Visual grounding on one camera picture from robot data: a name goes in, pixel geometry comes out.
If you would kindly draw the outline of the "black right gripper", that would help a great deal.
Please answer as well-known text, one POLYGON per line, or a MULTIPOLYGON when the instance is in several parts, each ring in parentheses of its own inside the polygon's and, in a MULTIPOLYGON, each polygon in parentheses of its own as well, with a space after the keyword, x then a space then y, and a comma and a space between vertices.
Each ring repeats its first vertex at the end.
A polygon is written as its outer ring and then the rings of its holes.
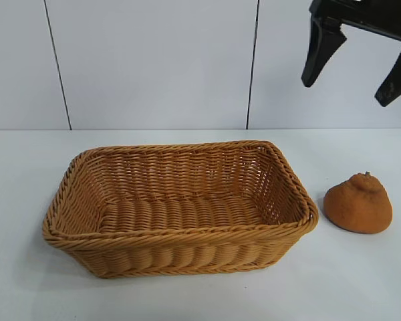
MULTIPOLYGON (((401 41, 401 1, 312 1, 310 37, 301 80, 313 86, 324 66, 347 40, 342 23, 401 41)), ((401 96, 401 52, 375 98, 387 107, 401 96)))

